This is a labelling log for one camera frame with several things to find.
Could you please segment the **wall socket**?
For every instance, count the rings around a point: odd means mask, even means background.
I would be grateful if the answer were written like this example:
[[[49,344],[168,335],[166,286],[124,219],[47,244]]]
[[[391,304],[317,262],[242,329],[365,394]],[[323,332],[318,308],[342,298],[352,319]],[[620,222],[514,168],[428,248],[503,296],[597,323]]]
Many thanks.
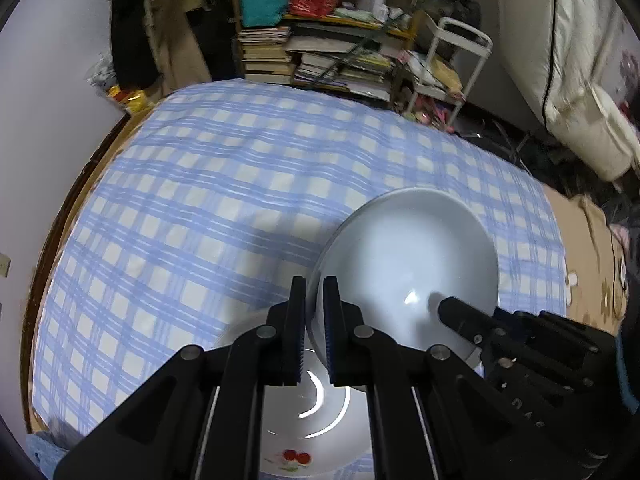
[[[7,255],[0,254],[0,276],[6,278],[9,274],[11,259]]]

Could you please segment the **blue checkered tablecloth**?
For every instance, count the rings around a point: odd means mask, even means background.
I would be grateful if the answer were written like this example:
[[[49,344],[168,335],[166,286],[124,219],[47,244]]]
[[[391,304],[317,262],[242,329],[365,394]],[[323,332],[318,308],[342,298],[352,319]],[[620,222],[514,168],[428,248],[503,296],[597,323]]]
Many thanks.
[[[102,172],[43,299],[32,406],[81,434],[186,344],[282,301],[371,198],[428,186],[495,242],[499,304],[566,311],[542,185],[456,136],[326,94],[241,79],[163,102]]]

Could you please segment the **wooden bookshelf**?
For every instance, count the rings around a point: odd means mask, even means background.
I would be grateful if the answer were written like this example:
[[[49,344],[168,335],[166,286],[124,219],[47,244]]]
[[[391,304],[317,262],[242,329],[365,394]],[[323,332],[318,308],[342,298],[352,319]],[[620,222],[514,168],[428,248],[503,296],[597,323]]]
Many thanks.
[[[324,18],[303,18],[286,10],[282,20],[272,27],[291,29],[285,50],[295,65],[290,84],[308,89],[308,84],[334,60],[347,52],[359,40],[382,26],[388,18],[396,18],[418,0],[406,0],[395,6],[394,0],[338,0],[335,9]],[[236,43],[242,58],[238,35],[244,27],[240,0],[233,0],[236,19]],[[387,36],[367,44],[335,78],[312,90],[338,93],[354,99],[393,104],[401,81],[398,56],[410,50],[409,17],[406,15]]]

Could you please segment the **stack of books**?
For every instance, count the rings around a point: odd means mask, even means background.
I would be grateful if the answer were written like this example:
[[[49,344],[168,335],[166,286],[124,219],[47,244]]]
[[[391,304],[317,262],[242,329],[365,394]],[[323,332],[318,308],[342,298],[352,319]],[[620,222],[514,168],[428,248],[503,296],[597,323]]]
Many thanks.
[[[240,30],[238,41],[246,80],[264,84],[292,82],[295,65],[285,50],[290,33],[286,26]]]

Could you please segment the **green pole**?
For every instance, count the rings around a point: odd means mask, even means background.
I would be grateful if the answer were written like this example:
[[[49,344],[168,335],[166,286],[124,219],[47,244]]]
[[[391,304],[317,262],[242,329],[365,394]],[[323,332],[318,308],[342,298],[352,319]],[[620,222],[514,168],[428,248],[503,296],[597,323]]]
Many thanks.
[[[396,18],[388,18],[381,27],[371,30],[367,36],[364,36],[347,52],[341,53],[334,62],[323,70],[323,72],[315,76],[314,79],[308,84],[307,88],[312,90],[318,87],[319,84],[329,82],[337,76],[341,68],[344,68],[349,61],[351,61],[358,53],[360,53],[367,44],[371,41],[377,40],[379,36],[387,36],[390,31],[399,23],[406,15],[409,17],[409,38],[408,44],[413,46],[418,36],[418,27],[420,26],[421,15],[427,14],[428,2],[430,0],[418,0],[413,3],[407,11],[402,11]]]

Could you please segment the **large cherry plate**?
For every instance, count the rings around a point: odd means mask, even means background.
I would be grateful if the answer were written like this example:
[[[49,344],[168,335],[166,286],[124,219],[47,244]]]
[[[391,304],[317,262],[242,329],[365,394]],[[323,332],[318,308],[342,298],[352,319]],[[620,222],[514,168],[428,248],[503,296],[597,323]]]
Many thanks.
[[[260,449],[262,479],[372,479],[366,395],[332,386],[305,341],[302,381],[265,390]]]

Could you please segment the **beige blanket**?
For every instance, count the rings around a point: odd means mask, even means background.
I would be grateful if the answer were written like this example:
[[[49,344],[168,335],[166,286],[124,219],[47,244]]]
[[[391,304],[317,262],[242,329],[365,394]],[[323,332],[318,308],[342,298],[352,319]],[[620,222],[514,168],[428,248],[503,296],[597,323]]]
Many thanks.
[[[609,222],[588,196],[567,198],[544,187],[565,248],[567,316],[639,341],[639,267],[630,229]]]

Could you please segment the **large white bowl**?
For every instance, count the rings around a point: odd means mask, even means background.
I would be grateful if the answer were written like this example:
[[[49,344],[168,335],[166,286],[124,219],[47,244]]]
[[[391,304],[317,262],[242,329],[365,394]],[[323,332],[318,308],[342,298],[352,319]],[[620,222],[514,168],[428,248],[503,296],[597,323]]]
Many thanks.
[[[326,359],[322,282],[403,346],[444,344],[472,368],[480,350],[439,321],[437,307],[460,299],[487,315],[498,306],[494,241],[462,200],[434,188],[402,188],[354,211],[323,248],[307,292],[307,334]]]

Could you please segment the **white utility cart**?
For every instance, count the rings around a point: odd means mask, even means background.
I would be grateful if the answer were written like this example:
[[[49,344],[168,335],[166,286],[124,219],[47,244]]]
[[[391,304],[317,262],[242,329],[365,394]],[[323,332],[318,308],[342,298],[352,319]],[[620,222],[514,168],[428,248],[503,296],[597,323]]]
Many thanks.
[[[409,64],[416,66],[416,73],[412,73],[412,91],[406,114],[418,122],[453,132],[454,121],[492,53],[492,39],[481,30],[454,18],[441,18],[435,22],[427,16],[426,24],[432,33],[432,42],[423,60],[410,54]],[[462,81],[451,61],[437,53],[439,47],[453,47],[454,53],[472,54],[476,58],[467,81]]]

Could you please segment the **hanging clothes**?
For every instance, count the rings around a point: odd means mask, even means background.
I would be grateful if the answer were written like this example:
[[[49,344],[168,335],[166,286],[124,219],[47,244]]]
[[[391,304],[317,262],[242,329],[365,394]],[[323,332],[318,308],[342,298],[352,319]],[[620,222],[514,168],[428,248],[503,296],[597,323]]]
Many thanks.
[[[163,96],[239,76],[232,0],[106,0],[115,79]]]

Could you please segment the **white duvet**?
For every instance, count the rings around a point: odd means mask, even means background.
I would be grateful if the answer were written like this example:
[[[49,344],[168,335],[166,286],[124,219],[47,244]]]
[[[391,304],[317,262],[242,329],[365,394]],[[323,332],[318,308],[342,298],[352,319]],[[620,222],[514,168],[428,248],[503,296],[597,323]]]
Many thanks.
[[[623,25],[615,0],[497,0],[506,71],[544,128],[603,181],[638,166],[639,139],[600,84]]]

